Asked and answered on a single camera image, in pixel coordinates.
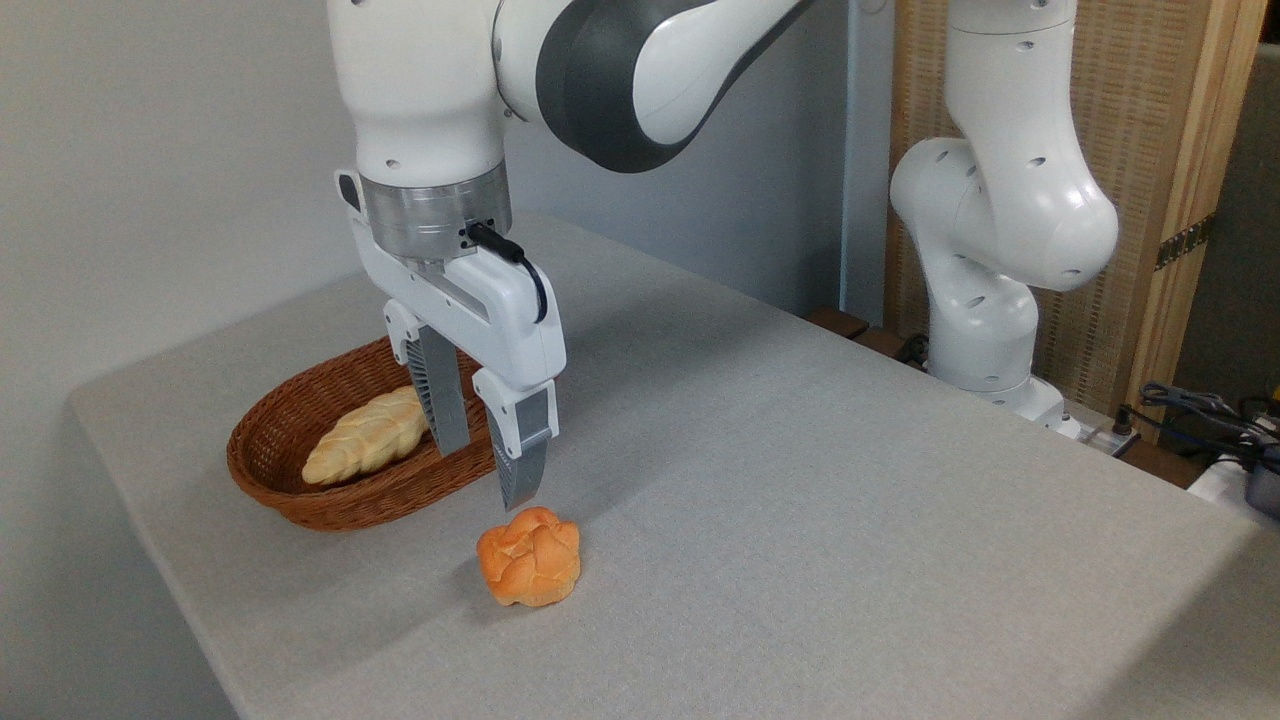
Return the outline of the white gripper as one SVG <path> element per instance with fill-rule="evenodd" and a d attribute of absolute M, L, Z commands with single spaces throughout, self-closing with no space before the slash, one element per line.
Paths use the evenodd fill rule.
<path fill-rule="evenodd" d="M 383 309 L 390 347 L 443 456 L 471 441 L 456 347 L 484 366 L 474 389 L 486 407 L 503 505 L 513 511 L 535 497 L 548 445 L 559 434 L 552 379 L 564 370 L 566 348 L 550 283 L 543 283 L 540 319 L 522 266 L 486 249 L 447 263 L 404 261 L 375 242 L 361 213 L 347 219 L 367 275 L 390 299 Z"/>

